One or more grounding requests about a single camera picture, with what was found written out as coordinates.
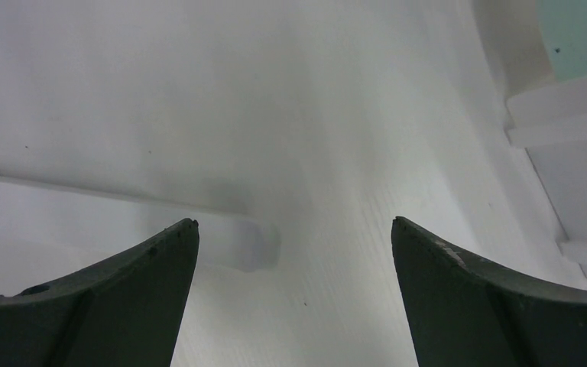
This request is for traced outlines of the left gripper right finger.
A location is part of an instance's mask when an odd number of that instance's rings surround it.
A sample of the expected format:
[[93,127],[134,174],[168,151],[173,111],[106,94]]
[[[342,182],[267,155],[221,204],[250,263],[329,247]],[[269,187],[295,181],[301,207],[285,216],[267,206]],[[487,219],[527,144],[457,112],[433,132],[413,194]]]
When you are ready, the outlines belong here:
[[404,217],[392,254],[421,366],[587,366],[587,291],[453,245]]

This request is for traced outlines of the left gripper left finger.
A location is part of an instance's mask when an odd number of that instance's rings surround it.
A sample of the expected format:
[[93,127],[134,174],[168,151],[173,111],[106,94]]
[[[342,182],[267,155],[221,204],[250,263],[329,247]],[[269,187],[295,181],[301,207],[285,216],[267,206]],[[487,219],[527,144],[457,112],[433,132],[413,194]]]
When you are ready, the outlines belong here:
[[139,245],[11,297],[0,366],[168,366],[199,252],[184,219]]

